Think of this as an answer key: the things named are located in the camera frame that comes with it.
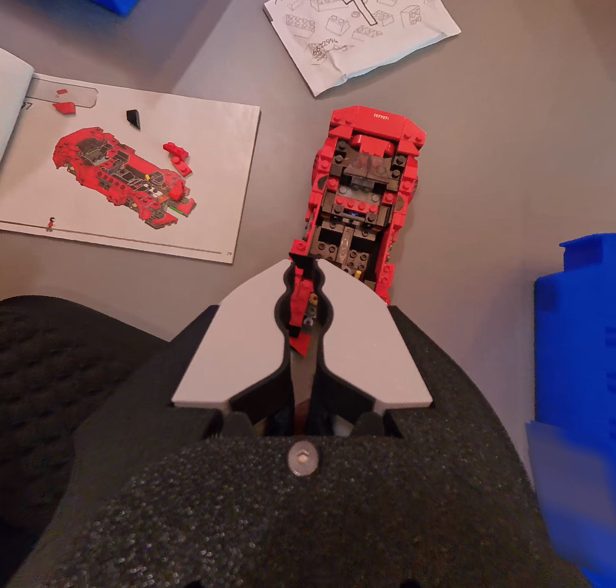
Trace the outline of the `crumpled white paper bag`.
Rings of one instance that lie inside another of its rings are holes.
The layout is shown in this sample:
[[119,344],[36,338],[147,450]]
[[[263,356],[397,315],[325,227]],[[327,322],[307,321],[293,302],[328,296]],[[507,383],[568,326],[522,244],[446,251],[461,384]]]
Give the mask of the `crumpled white paper bag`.
[[461,32],[441,0],[269,0],[264,12],[314,97]]

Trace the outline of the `blue plastic block right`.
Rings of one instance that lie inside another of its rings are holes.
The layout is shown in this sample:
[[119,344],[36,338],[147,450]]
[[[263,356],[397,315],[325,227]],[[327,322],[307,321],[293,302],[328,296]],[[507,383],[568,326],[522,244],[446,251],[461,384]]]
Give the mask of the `blue plastic block right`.
[[615,234],[560,246],[535,282],[530,465],[553,551],[615,587]]

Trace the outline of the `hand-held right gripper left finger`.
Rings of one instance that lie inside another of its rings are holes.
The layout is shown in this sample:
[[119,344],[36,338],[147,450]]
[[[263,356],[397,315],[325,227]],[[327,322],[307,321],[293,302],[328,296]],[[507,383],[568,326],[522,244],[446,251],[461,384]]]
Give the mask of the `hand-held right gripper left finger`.
[[287,341],[275,306],[287,292],[291,264],[281,260],[220,302],[172,396],[175,407],[229,413],[233,400],[283,365]]

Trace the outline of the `red toy brick car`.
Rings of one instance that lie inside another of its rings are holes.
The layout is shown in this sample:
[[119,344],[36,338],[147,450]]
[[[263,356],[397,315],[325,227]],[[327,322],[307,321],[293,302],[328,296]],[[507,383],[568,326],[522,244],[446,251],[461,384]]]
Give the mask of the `red toy brick car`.
[[390,252],[418,186],[425,142],[426,133],[402,115],[335,110],[313,162],[303,235],[291,253],[332,262],[390,305]]

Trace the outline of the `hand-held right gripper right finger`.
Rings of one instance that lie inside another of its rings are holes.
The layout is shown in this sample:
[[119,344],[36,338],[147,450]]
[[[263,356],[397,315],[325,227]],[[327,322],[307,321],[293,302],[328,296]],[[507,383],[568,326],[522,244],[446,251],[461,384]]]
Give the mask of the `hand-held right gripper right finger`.
[[429,407],[432,396],[386,302],[326,260],[315,261],[315,278],[328,306],[320,338],[324,374],[375,413]]

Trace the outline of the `small red brick piece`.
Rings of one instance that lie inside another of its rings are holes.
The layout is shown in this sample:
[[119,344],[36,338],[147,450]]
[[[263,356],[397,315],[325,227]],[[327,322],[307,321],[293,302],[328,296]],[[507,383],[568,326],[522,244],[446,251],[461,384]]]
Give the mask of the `small red brick piece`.
[[306,357],[311,342],[312,324],[303,330],[306,311],[313,294],[313,281],[304,275],[299,267],[295,268],[295,288],[290,300],[290,319],[288,324],[289,345],[303,358]]

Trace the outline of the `toy car instruction booklet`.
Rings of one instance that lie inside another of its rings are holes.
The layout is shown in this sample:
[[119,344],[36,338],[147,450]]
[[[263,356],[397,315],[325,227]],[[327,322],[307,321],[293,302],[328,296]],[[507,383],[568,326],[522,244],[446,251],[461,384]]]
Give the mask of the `toy car instruction booklet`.
[[[76,114],[58,113],[62,101]],[[259,118],[250,105],[37,74],[1,50],[1,230],[232,263]],[[189,152],[191,175],[167,142]]]

